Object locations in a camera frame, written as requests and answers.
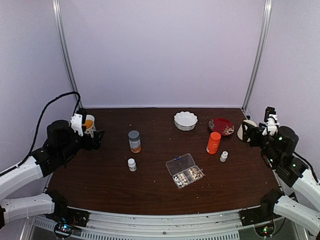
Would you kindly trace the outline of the grey capped pill bottle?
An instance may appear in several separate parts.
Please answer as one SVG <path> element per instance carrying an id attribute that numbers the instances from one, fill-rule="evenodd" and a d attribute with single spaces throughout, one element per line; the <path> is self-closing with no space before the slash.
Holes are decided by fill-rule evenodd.
<path id="1" fill-rule="evenodd" d="M 141 152 L 141 136 L 137 130 L 132 130 L 128 133 L 129 146 L 133 153 Z"/>

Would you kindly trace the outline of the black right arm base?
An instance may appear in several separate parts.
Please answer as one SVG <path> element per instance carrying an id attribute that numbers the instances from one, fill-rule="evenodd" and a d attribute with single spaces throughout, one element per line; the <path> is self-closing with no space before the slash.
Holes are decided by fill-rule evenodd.
<path id="1" fill-rule="evenodd" d="M 255 225 L 280 218 L 280 215 L 274 213 L 274 207 L 279 198 L 284 195 L 279 189 L 273 188 L 260 199 L 260 206 L 240 210 L 239 216 L 242 226 Z"/>

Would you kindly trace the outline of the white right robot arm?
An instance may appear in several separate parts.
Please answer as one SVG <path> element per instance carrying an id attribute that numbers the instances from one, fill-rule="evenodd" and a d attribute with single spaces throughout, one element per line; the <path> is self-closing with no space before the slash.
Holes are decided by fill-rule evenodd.
<path id="1" fill-rule="evenodd" d="M 261 158 L 282 184 L 297 199 L 273 188 L 260 200 L 256 210 L 259 220 L 284 217 L 320 238 L 320 181 L 310 163 L 295 152 L 298 135 L 288 126 L 254 126 L 243 121 L 239 138 L 251 147 L 259 147 Z"/>

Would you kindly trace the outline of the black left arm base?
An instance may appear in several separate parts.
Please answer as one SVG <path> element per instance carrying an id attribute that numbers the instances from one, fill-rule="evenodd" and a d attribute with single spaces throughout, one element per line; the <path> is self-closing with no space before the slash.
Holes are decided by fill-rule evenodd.
<path id="1" fill-rule="evenodd" d="M 69 207 L 68 200 L 56 190 L 45 192 L 53 203 L 53 212 L 45 214 L 47 219 L 55 222 L 54 235 L 59 240 L 65 240 L 74 233 L 81 233 L 80 227 L 86 227 L 90 213 L 85 210 Z"/>

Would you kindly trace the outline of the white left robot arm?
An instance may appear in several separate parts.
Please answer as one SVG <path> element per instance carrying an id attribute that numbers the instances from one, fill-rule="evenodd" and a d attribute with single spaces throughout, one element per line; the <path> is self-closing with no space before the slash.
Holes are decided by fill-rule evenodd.
<path id="1" fill-rule="evenodd" d="M 92 134 L 73 130 L 66 120 L 56 120 L 46 128 L 43 146 L 29 153 L 26 159 L 0 174 L 0 225 L 36 215 L 47 215 L 56 222 L 72 218 L 68 200 L 56 190 L 32 197 L 8 199 L 25 185 L 45 178 L 61 166 L 66 166 L 79 150 L 98 150 L 104 130 Z"/>

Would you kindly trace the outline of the small white capped bottle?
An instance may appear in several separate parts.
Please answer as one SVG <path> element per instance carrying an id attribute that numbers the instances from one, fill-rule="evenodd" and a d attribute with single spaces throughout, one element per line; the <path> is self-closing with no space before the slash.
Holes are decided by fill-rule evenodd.
<path id="1" fill-rule="evenodd" d="M 137 170 L 136 161 L 133 158 L 128 159 L 127 164 L 131 172 L 135 172 Z"/>

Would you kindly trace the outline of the clear plastic pill organizer box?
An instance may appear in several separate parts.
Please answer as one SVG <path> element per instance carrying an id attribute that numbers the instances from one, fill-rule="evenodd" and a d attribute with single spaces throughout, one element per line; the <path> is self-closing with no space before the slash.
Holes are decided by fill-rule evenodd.
<path id="1" fill-rule="evenodd" d="M 190 153 L 175 157 L 167 161 L 165 165 L 178 189 L 182 189 L 205 176 Z"/>

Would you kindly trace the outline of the white pill bottle green label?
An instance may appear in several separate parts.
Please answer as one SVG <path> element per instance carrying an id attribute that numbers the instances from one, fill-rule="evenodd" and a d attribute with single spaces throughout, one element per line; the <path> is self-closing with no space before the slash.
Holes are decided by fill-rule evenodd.
<path id="1" fill-rule="evenodd" d="M 223 151 L 220 155 L 220 161 L 225 162 L 228 158 L 229 153 L 227 151 Z"/>

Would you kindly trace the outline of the orange pill bottle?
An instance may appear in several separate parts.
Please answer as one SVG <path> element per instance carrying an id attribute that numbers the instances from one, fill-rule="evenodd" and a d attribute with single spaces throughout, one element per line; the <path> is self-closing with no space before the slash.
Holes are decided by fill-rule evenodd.
<path id="1" fill-rule="evenodd" d="M 212 132 L 209 136 L 206 151 L 210 155 L 214 155 L 217 153 L 219 149 L 219 145 L 221 142 L 221 134 L 218 132 Z"/>

